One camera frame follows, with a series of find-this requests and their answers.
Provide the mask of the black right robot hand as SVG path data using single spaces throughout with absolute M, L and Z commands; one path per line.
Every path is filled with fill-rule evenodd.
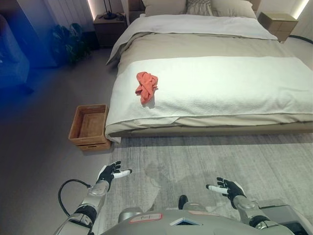
M 236 196 L 245 196 L 243 188 L 235 181 L 230 181 L 221 177 L 217 177 L 217 185 L 205 186 L 208 190 L 221 193 L 228 199 L 232 200 Z

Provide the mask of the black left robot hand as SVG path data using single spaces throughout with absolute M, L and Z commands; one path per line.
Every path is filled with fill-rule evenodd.
M 100 173 L 97 178 L 97 183 L 106 181 L 109 183 L 109 186 L 112 183 L 113 179 L 119 179 L 125 176 L 128 176 L 132 173 L 132 169 L 121 170 L 121 161 L 116 161 L 110 165 L 104 165 L 100 170 Z

